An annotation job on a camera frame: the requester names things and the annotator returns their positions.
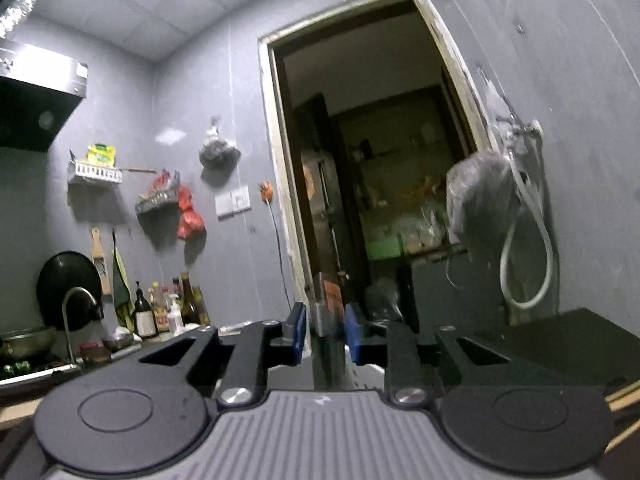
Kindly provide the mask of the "brown tall bottle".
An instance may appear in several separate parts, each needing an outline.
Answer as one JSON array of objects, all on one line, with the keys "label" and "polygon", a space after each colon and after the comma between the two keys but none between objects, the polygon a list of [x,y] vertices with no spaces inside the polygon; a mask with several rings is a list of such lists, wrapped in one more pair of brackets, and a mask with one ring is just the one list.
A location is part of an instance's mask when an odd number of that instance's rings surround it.
[{"label": "brown tall bottle", "polygon": [[182,272],[181,289],[182,289],[182,308],[181,315],[184,324],[200,324],[200,318],[198,317],[198,308],[196,307],[190,276],[188,272]]}]

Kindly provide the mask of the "white upper wall rack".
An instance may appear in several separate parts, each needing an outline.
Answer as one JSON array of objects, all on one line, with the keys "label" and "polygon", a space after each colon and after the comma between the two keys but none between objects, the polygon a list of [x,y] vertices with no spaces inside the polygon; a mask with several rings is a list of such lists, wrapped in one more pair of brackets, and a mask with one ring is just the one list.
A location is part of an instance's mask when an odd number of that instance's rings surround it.
[{"label": "white upper wall rack", "polygon": [[70,162],[67,166],[67,182],[69,184],[88,184],[99,186],[115,186],[122,184],[122,170],[110,166],[93,165],[76,157],[70,151]]}]

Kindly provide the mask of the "dark glass bottle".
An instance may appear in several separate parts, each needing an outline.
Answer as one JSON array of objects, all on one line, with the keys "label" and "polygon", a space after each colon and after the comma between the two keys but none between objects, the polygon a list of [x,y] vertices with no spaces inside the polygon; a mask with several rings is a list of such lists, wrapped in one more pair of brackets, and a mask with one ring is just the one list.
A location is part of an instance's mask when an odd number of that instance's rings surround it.
[{"label": "dark glass bottle", "polygon": [[155,315],[149,301],[137,283],[136,300],[134,300],[134,326],[141,339],[153,338],[157,335]]}]

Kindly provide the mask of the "range hood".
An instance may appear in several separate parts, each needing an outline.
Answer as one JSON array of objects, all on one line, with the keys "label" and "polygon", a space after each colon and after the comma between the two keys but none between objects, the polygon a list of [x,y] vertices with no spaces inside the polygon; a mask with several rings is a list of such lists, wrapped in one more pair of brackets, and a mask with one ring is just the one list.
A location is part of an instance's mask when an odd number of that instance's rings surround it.
[{"label": "range hood", "polygon": [[87,94],[88,65],[51,50],[1,41],[4,148],[46,152]]}]

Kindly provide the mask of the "wall faucet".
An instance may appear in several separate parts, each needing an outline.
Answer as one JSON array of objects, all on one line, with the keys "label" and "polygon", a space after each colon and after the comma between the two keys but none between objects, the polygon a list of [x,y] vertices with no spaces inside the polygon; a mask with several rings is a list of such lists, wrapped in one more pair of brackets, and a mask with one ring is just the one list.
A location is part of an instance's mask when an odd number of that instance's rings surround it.
[{"label": "wall faucet", "polygon": [[544,130],[537,119],[531,122],[522,122],[513,115],[509,117],[498,116],[495,126],[502,140],[502,148],[505,153],[515,153],[521,144],[521,139],[541,141],[544,138]]}]

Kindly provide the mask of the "white perforated utensil basket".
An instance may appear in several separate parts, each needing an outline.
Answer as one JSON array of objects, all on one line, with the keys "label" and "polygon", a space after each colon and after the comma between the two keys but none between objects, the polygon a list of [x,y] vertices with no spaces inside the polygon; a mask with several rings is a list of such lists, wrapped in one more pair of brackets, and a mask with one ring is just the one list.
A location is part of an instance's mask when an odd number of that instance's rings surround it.
[{"label": "white perforated utensil basket", "polygon": [[[297,366],[280,365],[270,368],[268,387],[280,390],[326,390],[328,386],[317,386],[314,371],[309,360],[303,360]],[[378,389],[384,387],[384,370],[376,365],[346,367],[343,390]]]}]

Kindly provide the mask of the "orange wall plug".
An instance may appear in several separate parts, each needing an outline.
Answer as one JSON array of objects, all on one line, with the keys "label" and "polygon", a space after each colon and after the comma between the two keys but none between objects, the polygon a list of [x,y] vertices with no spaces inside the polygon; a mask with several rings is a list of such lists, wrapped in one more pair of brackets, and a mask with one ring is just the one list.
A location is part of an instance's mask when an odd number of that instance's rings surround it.
[{"label": "orange wall plug", "polygon": [[273,201],[273,187],[269,181],[259,183],[260,198],[265,204],[270,205]]}]

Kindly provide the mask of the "hanging grey bag on wall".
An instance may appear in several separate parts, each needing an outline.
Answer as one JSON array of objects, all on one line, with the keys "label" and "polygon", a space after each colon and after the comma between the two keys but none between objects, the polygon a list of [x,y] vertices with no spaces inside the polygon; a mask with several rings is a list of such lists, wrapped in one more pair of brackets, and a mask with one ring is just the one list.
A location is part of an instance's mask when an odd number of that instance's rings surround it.
[{"label": "hanging grey bag on wall", "polygon": [[221,119],[214,116],[205,133],[205,140],[200,149],[201,164],[205,168],[220,168],[236,162],[241,156],[236,143],[221,134]]}]

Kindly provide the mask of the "black wok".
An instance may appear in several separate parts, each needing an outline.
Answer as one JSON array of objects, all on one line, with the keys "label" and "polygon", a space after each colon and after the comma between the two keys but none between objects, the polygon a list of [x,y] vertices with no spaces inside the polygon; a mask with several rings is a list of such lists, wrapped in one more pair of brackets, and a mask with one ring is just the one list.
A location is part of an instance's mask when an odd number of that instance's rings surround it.
[{"label": "black wok", "polygon": [[[63,309],[64,298],[74,287],[88,290],[96,304],[83,292],[74,292]],[[43,323],[61,332],[64,330],[63,312],[66,312],[71,332],[104,318],[99,272],[80,252],[59,252],[44,263],[38,275],[36,298]]]}]

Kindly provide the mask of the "grey plastic bag hanging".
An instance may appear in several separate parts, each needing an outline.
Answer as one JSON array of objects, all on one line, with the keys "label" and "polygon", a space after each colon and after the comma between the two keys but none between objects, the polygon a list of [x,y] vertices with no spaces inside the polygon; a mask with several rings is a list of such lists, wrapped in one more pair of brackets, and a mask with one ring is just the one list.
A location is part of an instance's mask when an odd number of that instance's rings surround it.
[{"label": "grey plastic bag hanging", "polygon": [[514,177],[506,156],[482,151],[446,175],[449,233],[478,266],[498,266],[506,232],[518,212]]}]

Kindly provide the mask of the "red plastic bag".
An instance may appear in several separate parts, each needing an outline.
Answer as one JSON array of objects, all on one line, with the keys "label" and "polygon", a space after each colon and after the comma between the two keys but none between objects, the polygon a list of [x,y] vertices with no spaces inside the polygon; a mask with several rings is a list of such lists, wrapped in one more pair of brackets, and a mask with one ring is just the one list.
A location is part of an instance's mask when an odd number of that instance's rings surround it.
[{"label": "red plastic bag", "polygon": [[190,240],[190,238],[204,233],[206,230],[204,220],[193,206],[192,193],[186,185],[180,185],[177,191],[177,203],[180,209],[180,219],[177,230],[178,240]]}]

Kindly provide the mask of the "kitchen counter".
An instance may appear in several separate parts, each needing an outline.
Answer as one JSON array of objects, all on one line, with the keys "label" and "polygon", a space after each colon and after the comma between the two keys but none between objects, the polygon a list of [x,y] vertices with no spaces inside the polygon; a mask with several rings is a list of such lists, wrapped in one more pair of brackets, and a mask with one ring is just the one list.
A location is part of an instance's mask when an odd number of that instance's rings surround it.
[{"label": "kitchen counter", "polygon": [[[218,335],[221,337],[231,337],[235,335],[239,335],[241,330],[246,324],[238,324],[238,325],[229,325],[222,326],[218,330]],[[155,338],[149,339],[146,342],[142,342],[142,347],[153,347],[158,344],[163,344],[166,341],[170,341],[175,339],[177,336],[169,335],[160,335]],[[32,392],[29,393],[28,396],[23,396],[21,399],[17,400],[1,400],[1,410],[0,410],[0,429],[1,432],[8,431],[11,428],[19,425],[21,422],[24,422],[25,419],[31,418],[34,416],[38,405],[42,401],[43,397],[51,390],[51,388],[46,389],[45,392]]]}]

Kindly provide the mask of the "green box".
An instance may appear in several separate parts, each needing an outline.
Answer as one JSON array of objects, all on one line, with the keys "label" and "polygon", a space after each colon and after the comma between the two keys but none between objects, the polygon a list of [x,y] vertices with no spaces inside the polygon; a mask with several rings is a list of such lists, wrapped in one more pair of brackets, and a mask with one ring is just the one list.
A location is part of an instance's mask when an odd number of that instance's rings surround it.
[{"label": "green box", "polygon": [[366,249],[369,261],[398,258],[402,255],[402,241],[398,236],[384,237],[367,242]]}]

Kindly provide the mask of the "metal spatula black handle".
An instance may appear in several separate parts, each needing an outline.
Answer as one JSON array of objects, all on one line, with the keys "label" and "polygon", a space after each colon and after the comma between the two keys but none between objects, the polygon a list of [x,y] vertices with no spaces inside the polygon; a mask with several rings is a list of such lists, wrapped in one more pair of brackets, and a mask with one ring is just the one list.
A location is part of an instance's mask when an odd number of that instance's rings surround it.
[{"label": "metal spatula black handle", "polygon": [[326,274],[314,274],[314,302],[310,307],[310,341],[314,386],[345,389],[345,308],[339,284]]}]

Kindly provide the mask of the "white wall switch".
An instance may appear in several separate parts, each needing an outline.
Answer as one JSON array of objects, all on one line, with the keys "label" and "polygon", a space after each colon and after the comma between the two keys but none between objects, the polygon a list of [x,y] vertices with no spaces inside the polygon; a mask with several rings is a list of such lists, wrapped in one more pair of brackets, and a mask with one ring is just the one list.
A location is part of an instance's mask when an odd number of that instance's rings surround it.
[{"label": "white wall switch", "polygon": [[216,214],[219,219],[242,214],[250,210],[250,189],[243,185],[235,190],[224,192],[215,197]]}]

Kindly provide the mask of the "door frame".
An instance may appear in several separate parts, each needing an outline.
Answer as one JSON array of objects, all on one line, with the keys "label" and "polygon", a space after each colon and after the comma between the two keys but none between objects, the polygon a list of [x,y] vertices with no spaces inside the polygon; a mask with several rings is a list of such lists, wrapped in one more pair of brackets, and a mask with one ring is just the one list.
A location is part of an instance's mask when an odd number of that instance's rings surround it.
[{"label": "door frame", "polygon": [[328,27],[342,24],[350,18],[360,18],[364,14],[405,1],[411,2],[416,7],[434,40],[454,90],[457,92],[463,116],[468,121],[476,147],[480,150],[488,150],[496,145],[495,136],[488,126],[483,98],[472,76],[472,70],[469,69],[457,40],[454,39],[454,35],[446,24],[444,14],[438,10],[433,0],[348,0],[281,26],[274,32],[260,37],[258,39],[260,83],[276,184],[274,195],[277,196],[280,206],[283,223],[282,238],[285,241],[286,254],[292,269],[292,297],[305,304],[310,304],[314,296],[311,291],[314,280],[304,237],[303,216],[295,191],[294,165],[288,145],[286,106],[282,94],[284,76],[278,67],[277,50],[291,47],[296,40],[305,39],[314,32],[323,35]]}]

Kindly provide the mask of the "wall rack shelf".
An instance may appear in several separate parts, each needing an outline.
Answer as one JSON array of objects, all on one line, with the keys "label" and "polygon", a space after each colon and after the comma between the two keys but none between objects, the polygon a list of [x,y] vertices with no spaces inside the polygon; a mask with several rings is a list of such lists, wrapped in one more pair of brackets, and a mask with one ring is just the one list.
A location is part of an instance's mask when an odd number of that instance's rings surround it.
[{"label": "wall rack shelf", "polygon": [[169,172],[164,169],[156,177],[149,188],[139,196],[134,205],[134,211],[138,216],[163,208],[178,202],[178,188],[180,186],[180,174],[178,171]]}]

